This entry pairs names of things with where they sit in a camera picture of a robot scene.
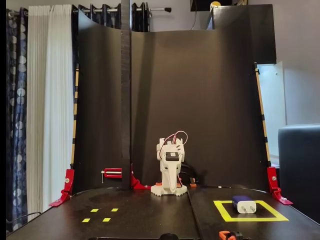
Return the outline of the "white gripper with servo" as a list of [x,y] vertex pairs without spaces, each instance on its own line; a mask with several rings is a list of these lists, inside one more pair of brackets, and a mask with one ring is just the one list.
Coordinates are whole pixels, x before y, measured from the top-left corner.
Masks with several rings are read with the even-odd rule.
[[183,151],[166,151],[161,157],[164,166],[162,168],[162,187],[166,194],[172,194],[177,188],[179,167],[185,159],[185,153]]

